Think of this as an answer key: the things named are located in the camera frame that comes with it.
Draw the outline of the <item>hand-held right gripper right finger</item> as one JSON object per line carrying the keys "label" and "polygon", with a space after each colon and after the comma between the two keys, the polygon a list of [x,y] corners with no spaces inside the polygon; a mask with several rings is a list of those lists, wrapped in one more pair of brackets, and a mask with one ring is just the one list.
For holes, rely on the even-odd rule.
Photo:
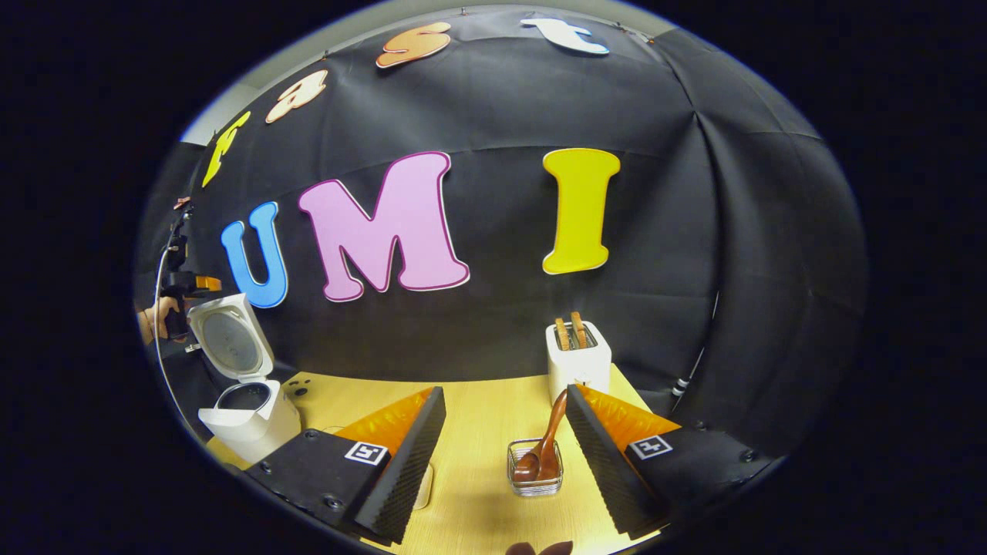
{"label": "hand-held right gripper right finger", "polygon": [[722,508],[774,460],[725,432],[680,426],[582,384],[567,417],[618,533],[633,540]]}

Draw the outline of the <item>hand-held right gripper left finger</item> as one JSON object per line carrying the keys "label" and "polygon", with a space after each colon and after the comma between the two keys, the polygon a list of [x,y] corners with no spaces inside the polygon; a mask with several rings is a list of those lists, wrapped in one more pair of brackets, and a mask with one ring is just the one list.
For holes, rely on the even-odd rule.
{"label": "hand-held right gripper left finger", "polygon": [[336,433],[306,429],[246,473],[325,526],[402,543],[445,418],[442,387],[429,387]]}

